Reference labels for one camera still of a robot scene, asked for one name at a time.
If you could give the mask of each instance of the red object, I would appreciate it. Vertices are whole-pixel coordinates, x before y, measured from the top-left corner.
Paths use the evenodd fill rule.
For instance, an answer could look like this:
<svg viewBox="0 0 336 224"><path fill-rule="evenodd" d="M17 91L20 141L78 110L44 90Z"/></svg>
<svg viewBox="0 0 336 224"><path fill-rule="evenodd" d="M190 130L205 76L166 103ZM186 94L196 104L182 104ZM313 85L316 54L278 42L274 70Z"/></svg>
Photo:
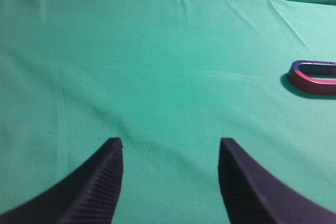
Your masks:
<svg viewBox="0 0 336 224"><path fill-rule="evenodd" d="M293 62L287 78L296 88L312 94L336 94L336 80L308 76L336 76L336 62L298 60Z"/></svg>

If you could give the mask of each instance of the ridged surface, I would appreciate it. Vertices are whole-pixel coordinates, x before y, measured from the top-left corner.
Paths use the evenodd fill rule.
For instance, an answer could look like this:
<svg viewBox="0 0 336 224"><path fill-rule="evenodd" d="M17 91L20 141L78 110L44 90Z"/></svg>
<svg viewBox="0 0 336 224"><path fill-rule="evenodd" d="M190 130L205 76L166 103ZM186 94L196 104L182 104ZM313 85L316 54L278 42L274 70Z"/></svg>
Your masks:
<svg viewBox="0 0 336 224"><path fill-rule="evenodd" d="M120 195L122 174L122 143L117 141L59 223L110 224Z"/></svg>
<svg viewBox="0 0 336 224"><path fill-rule="evenodd" d="M232 224L332 224L336 215L265 170L232 138L219 154L219 184Z"/></svg>
<svg viewBox="0 0 336 224"><path fill-rule="evenodd" d="M232 224L276 224L224 144L218 169L220 190Z"/></svg>

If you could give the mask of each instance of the green cloth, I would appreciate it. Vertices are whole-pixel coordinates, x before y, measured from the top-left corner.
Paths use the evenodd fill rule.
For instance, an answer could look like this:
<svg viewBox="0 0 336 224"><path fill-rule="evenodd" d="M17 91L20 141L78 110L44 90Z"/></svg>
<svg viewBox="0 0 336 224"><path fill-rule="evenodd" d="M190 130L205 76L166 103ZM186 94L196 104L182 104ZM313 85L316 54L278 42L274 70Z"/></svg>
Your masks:
<svg viewBox="0 0 336 224"><path fill-rule="evenodd" d="M115 224L228 224L223 136L336 211L335 97L283 77L335 61L332 1L0 0L0 213L114 136Z"/></svg>

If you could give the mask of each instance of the green fabric backdrop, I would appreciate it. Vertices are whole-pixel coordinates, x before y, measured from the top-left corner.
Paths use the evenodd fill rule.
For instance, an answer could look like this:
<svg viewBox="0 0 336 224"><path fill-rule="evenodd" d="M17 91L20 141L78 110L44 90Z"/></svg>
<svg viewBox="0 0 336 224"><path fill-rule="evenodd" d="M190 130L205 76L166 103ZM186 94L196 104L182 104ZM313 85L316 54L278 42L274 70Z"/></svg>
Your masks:
<svg viewBox="0 0 336 224"><path fill-rule="evenodd" d="M336 211L335 97L283 76L335 61L333 1L0 0L0 213L112 136L115 224L228 224L223 136Z"/></svg>

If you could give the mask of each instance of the textured rubber grip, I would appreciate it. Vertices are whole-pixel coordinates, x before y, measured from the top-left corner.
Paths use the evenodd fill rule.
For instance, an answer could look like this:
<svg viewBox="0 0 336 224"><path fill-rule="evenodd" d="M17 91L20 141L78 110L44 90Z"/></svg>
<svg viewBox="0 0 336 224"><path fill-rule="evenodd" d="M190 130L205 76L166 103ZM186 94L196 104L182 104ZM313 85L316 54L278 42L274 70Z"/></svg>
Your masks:
<svg viewBox="0 0 336 224"><path fill-rule="evenodd" d="M219 185L232 224L332 224L336 215L260 166L232 138L219 151Z"/></svg>
<svg viewBox="0 0 336 224"><path fill-rule="evenodd" d="M110 224L123 175L122 142L108 139L73 173L0 216L1 224Z"/></svg>

